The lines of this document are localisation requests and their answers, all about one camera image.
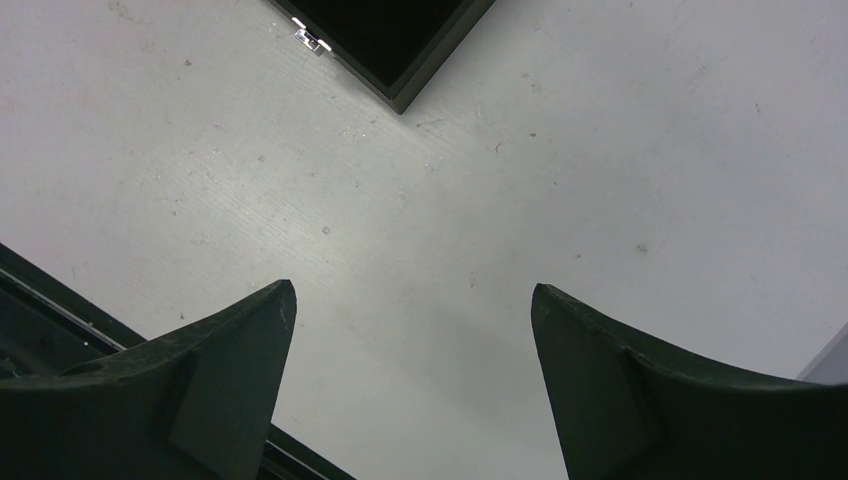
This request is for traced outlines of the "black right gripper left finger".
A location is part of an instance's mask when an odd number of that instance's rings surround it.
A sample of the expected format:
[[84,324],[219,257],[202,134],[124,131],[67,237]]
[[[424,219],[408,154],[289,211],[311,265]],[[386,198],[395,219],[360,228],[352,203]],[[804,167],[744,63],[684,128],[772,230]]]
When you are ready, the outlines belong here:
[[255,478],[296,313],[278,280],[127,350],[3,380],[2,477]]

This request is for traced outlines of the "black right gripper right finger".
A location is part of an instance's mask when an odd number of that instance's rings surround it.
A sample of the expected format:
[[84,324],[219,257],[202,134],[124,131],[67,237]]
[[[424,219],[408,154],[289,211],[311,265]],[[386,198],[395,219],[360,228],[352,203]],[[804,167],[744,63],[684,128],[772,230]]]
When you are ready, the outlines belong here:
[[535,340],[572,479],[843,479],[847,388],[721,363],[549,284]]

